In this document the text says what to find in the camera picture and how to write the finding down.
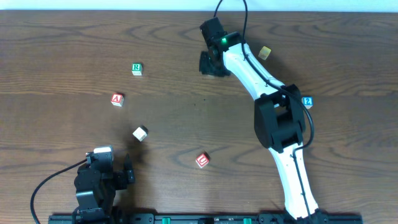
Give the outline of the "white block green B side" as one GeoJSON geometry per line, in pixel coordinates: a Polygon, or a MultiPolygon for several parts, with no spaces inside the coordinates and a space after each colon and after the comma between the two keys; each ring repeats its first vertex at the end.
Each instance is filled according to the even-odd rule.
{"type": "Polygon", "coordinates": [[[139,126],[132,135],[140,142],[142,142],[148,135],[148,129],[145,126],[139,126]]]}

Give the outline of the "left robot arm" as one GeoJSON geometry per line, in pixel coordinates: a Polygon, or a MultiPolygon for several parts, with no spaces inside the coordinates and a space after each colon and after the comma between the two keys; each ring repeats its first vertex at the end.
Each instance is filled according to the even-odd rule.
{"type": "Polygon", "coordinates": [[[129,155],[123,169],[115,171],[111,152],[89,152],[74,180],[78,208],[72,213],[72,223],[127,223],[122,210],[114,206],[114,198],[118,190],[135,181],[129,155]]]}

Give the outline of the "green letter R block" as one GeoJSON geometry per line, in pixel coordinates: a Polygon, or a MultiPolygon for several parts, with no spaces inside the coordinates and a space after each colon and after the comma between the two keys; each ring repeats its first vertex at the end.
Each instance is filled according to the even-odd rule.
{"type": "Polygon", "coordinates": [[[134,76],[142,76],[143,74],[143,67],[141,63],[133,63],[132,64],[132,74],[134,76]]]}

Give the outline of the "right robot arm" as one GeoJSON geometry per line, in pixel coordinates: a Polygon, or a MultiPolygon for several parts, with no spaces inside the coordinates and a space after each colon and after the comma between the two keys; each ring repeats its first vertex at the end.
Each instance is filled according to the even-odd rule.
{"type": "Polygon", "coordinates": [[[204,74],[234,74],[254,100],[254,130],[270,151],[282,182],[285,209],[294,220],[312,221],[316,203],[303,162],[304,117],[309,114],[295,85],[285,86],[255,58],[237,32],[207,32],[202,53],[204,74]]]}

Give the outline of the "red letter U block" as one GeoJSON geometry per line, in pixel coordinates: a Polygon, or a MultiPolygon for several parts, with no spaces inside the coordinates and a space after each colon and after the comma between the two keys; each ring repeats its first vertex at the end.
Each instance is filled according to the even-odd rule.
{"type": "Polygon", "coordinates": [[[204,168],[209,163],[209,161],[210,161],[210,159],[206,153],[200,154],[195,160],[195,162],[201,169],[204,168]]]}

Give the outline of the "yellow wooden block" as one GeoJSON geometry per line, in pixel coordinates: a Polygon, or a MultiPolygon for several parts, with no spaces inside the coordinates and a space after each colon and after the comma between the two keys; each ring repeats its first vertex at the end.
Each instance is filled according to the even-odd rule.
{"type": "Polygon", "coordinates": [[[259,51],[258,57],[262,60],[267,60],[268,56],[271,54],[271,49],[263,46],[262,49],[259,51]]]}

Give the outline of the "blue number 2 block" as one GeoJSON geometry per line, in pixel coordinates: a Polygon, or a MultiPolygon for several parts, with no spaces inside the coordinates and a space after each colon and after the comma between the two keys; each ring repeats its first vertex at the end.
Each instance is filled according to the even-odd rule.
{"type": "Polygon", "coordinates": [[[306,107],[306,109],[310,109],[313,106],[313,97],[312,96],[304,96],[302,98],[302,103],[306,107]]]}

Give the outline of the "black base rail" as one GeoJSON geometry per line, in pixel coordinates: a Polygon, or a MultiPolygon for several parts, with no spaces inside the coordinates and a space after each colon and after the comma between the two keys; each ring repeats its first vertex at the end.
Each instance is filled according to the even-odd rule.
{"type": "Polygon", "coordinates": [[[127,224],[363,224],[360,215],[332,215],[318,211],[309,218],[294,219],[286,213],[260,213],[258,215],[154,215],[135,213],[118,216],[111,223],[127,224]]]}

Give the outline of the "red letter A block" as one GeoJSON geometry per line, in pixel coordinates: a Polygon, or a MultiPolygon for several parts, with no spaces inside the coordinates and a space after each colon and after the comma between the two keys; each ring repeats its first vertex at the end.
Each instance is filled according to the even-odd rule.
{"type": "Polygon", "coordinates": [[[123,103],[124,103],[124,97],[123,97],[123,95],[122,95],[122,94],[119,94],[119,93],[113,94],[112,97],[111,97],[111,103],[112,103],[114,106],[122,107],[122,106],[123,106],[123,103]]]}

